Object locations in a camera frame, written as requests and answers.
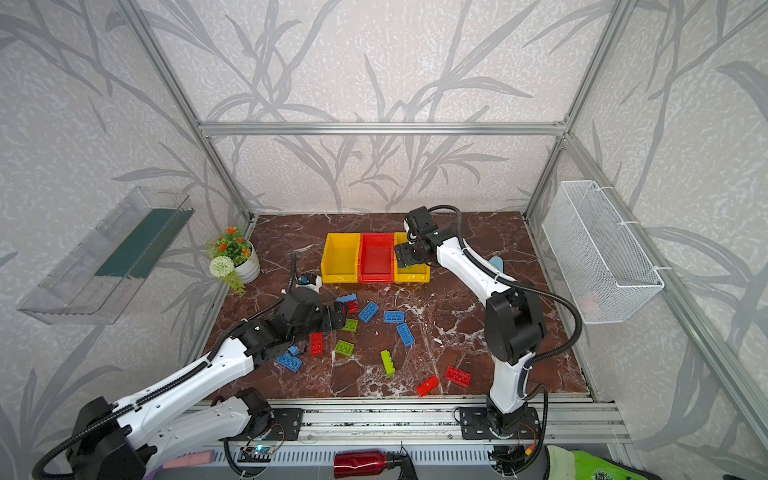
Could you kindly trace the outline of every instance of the white flower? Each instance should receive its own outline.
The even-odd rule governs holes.
[[[235,270],[235,262],[231,258],[221,256],[214,257],[210,261],[210,272],[219,278],[227,276]]]

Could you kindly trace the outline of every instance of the aluminum frame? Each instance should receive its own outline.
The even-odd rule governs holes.
[[[570,134],[573,131],[578,118],[581,116],[584,107],[587,105],[589,97],[592,95],[592,91],[598,82],[600,74],[616,48],[616,44],[621,37],[621,33],[624,31],[624,27],[627,25],[627,21],[629,20],[632,9],[636,3],[637,0],[617,0],[614,4],[614,9],[611,11],[608,21],[605,24],[603,35],[600,37],[598,46],[594,50],[592,59],[590,60],[587,70],[584,73],[584,77],[581,79],[581,84],[576,91],[576,96],[574,97],[573,102],[571,102],[568,113],[565,115],[564,134]],[[544,193],[544,188],[547,186],[552,174],[558,167],[561,151],[563,149],[561,145],[562,138],[563,137],[557,138],[558,141],[554,144],[554,148],[549,154],[547,163],[538,179],[536,188],[533,190],[528,206],[523,212],[523,217],[526,219],[533,213],[536,204]]]
[[[562,122],[210,122],[205,135],[561,135]]]
[[[199,121],[192,108],[192,104],[189,98],[185,95],[181,83],[176,77],[173,68],[170,66],[170,62],[165,58],[160,43],[155,38],[146,17],[141,13],[141,7],[136,0],[115,1],[120,8],[126,26],[133,32],[139,45],[144,49],[144,53],[147,54],[152,67],[157,72],[157,76],[160,77],[163,85],[165,85],[165,88],[168,90],[168,94],[174,100],[174,103],[181,113],[181,117],[184,119],[184,123],[189,127],[197,144],[205,154],[206,159],[208,159],[208,162],[213,167],[216,175],[221,179],[227,192],[232,197],[233,202],[237,205],[238,210],[240,210],[246,219],[250,220],[253,213],[250,211],[245,198],[243,198],[242,193],[234,183],[230,172],[214,149],[214,146],[209,139],[200,132],[200,128],[198,127]]]
[[[587,179],[594,180],[601,187],[613,187],[575,135],[567,134],[563,146]],[[637,223],[637,218],[616,190],[607,188],[603,192],[627,222],[652,264],[671,267],[645,229]],[[690,341],[696,346],[707,368],[717,377],[726,396],[733,403],[733,407],[755,435],[764,452],[768,454],[768,399],[726,345],[725,340],[714,328],[683,280],[673,270],[658,270],[658,273],[664,281],[665,288],[662,294],[670,310]]]

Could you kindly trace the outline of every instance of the black mounting plate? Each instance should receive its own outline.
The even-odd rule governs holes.
[[[275,418],[270,422],[270,425],[275,423],[280,424],[285,431],[285,438],[283,438],[283,430],[278,426],[274,426],[270,432],[261,439],[265,442],[295,442],[299,439],[299,430],[301,430],[301,418],[304,415],[303,409],[273,409]],[[240,435],[232,437],[232,440],[248,440],[248,433],[243,432]]]
[[[499,437],[491,432],[488,425],[488,409],[485,407],[459,407],[458,423],[462,426],[462,438],[464,440],[499,440]],[[528,408],[524,411],[522,420],[509,437],[510,440],[533,440],[534,433],[523,425],[528,425],[538,430],[538,413],[536,409]]]

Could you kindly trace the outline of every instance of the lego brick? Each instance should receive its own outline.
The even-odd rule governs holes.
[[[392,363],[392,357],[389,356],[389,350],[382,350],[382,362],[387,376],[395,376],[395,365]]]
[[[448,367],[448,372],[445,374],[446,380],[453,382],[456,385],[463,386],[464,388],[469,386],[469,380],[471,378],[472,375],[469,375],[467,372],[463,372],[459,369],[455,369],[452,366]]]
[[[284,353],[283,356],[277,357],[275,362],[278,362],[280,365],[286,367],[288,370],[293,370],[294,372],[299,371],[299,367],[301,367],[302,363],[301,360],[290,356],[287,353]]]
[[[346,319],[346,325],[341,329],[342,332],[357,332],[357,320]]]
[[[396,325],[399,325],[400,323],[404,323],[405,321],[406,321],[405,312],[393,312],[391,310],[384,311],[384,323],[395,323]]]
[[[411,329],[408,328],[407,323],[401,323],[397,326],[397,333],[400,334],[400,338],[405,346],[411,346],[416,343],[416,339],[411,334]]]
[[[355,302],[357,301],[357,293],[350,293],[349,295],[340,296],[339,298],[336,299],[337,302],[341,302],[341,303],[349,303],[349,302],[352,302],[353,300]]]
[[[430,393],[436,386],[440,385],[440,380],[436,376],[432,376],[429,380],[416,387],[416,392],[420,397]]]
[[[366,305],[366,308],[362,309],[362,312],[360,312],[358,316],[363,322],[368,323],[378,311],[379,306],[374,302],[370,302],[368,305]]]
[[[352,352],[355,351],[355,346],[352,343],[339,340],[339,342],[336,344],[335,350],[337,353],[340,353],[344,356],[352,356]]]
[[[323,353],[323,334],[322,333],[313,333],[312,334],[312,355],[322,355]]]

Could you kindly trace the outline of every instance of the potted plant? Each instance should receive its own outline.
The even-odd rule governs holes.
[[[218,240],[207,244],[210,272],[221,278],[237,295],[245,293],[245,284],[259,276],[259,259],[253,245],[243,238],[238,227],[229,227]]]

